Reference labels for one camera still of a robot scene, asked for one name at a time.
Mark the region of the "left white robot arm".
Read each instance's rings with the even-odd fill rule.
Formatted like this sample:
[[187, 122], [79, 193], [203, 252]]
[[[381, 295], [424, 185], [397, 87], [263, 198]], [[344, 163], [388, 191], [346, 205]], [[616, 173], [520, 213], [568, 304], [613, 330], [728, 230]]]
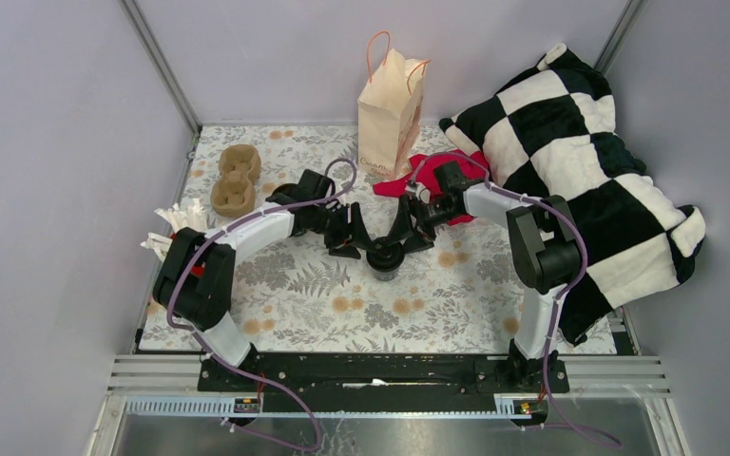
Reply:
[[255, 362], [247, 358], [253, 344], [230, 314], [237, 264], [308, 232], [321, 235], [332, 256], [359, 259], [373, 250], [358, 203], [341, 203], [343, 193], [331, 178], [305, 170], [298, 182], [278, 187], [239, 220], [208, 232], [182, 228], [172, 238], [152, 296], [223, 361], [221, 379], [233, 390], [248, 389], [257, 377]]

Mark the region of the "dark translucent coffee cup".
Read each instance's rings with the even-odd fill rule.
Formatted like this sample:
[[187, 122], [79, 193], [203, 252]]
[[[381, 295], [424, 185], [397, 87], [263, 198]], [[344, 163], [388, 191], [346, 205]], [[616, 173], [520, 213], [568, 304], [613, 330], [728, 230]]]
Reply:
[[398, 271], [397, 270], [393, 270], [393, 271], [372, 270], [372, 275], [378, 281], [388, 282], [388, 281], [394, 280], [397, 277]]

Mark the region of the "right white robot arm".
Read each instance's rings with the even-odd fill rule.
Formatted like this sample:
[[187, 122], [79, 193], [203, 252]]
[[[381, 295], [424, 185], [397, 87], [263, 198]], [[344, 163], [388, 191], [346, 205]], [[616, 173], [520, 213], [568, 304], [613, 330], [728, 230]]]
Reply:
[[556, 195], [537, 199], [517, 194], [488, 177], [469, 178], [456, 161], [436, 166], [433, 175], [440, 192], [428, 199], [409, 178], [394, 224], [375, 250], [381, 255], [394, 249], [405, 254], [427, 250], [436, 227], [461, 216], [505, 228], [515, 273], [525, 286], [525, 309], [509, 349], [517, 358], [509, 362], [507, 377], [517, 390], [533, 390], [545, 378], [540, 360], [555, 347], [560, 305], [587, 268], [586, 245], [567, 201]]

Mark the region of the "black cup lid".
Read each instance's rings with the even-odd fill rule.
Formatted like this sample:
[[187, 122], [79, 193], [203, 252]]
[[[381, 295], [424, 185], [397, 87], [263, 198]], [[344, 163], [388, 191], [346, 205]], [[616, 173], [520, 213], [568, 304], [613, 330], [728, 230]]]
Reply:
[[403, 263], [405, 254], [400, 242], [389, 244], [386, 237], [375, 240], [375, 248], [366, 254], [368, 265], [380, 273], [395, 272]]

